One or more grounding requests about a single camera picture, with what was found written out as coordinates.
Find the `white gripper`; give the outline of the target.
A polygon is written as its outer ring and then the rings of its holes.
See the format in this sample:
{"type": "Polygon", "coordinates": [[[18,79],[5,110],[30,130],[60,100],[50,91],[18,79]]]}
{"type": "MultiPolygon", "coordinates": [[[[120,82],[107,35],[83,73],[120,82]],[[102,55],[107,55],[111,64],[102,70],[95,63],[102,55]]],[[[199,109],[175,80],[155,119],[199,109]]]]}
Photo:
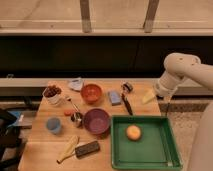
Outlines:
{"type": "MultiPolygon", "coordinates": [[[[154,90],[160,97],[172,96],[177,90],[177,80],[169,74],[163,74],[155,83],[154,90]]],[[[152,101],[156,95],[153,90],[148,90],[142,98],[142,103],[152,101]]]]}

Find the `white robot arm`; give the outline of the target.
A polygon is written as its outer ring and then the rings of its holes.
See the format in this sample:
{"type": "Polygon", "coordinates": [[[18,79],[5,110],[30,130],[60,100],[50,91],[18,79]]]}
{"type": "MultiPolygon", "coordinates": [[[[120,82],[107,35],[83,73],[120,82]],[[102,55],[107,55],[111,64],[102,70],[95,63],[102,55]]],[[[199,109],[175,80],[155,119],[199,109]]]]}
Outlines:
{"type": "MultiPolygon", "coordinates": [[[[196,55],[170,53],[164,59],[165,71],[153,89],[143,97],[144,104],[156,95],[171,97],[187,78],[213,91],[213,65],[202,64],[196,55]]],[[[213,171],[213,101],[200,119],[192,145],[187,171],[213,171]]]]}

